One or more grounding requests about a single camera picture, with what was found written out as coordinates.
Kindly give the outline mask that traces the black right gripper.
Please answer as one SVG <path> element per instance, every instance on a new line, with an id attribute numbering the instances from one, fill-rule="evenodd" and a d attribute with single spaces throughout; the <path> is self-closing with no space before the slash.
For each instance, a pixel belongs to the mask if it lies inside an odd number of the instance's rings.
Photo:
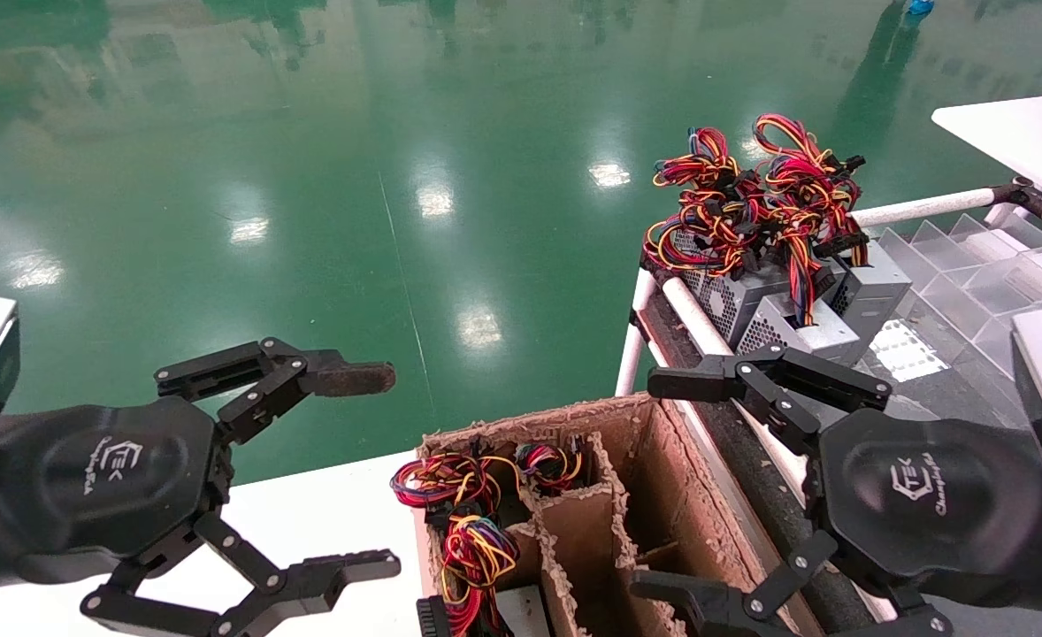
<path id="1" fill-rule="evenodd" d="M 892 395 L 884 379 L 778 344 L 704 356 L 692 368 L 658 366 L 647 393 L 742 403 L 789 451 L 816 455 L 811 475 L 824 531 L 752 592 L 708 578 L 632 573 L 634 596 L 683 609 L 699 636 L 793 636 L 779 609 L 833 557 L 866 592 L 886 589 L 897 613 L 840 636 L 953 636 L 951 621 L 910 587 L 970 606 L 1042 611 L 1042 458 L 1029 433 L 890 417 L 880 412 Z M 791 394 L 850 415 L 820 433 L 819 418 Z"/>

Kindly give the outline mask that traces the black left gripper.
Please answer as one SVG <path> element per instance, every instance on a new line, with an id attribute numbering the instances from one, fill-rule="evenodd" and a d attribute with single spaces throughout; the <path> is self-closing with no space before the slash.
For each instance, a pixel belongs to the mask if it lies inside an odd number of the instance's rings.
<path id="1" fill-rule="evenodd" d="M 212 500 L 215 427 L 223 443 L 242 445 L 308 395 L 378 395 L 395 383 L 388 362 L 349 363 L 336 349 L 266 338 L 160 368 L 165 398 L 153 403 L 1 418 L 0 587 L 113 570 L 80 612 L 135 636 L 267 636 L 330 612 L 347 585 L 400 575 L 399 557 L 334 554 L 279 568 L 218 513 L 193 518 Z M 215 423 L 192 405 L 233 390 L 241 395 Z M 242 601 L 218 613 L 138 596 L 144 580 L 202 545 L 249 582 Z"/>

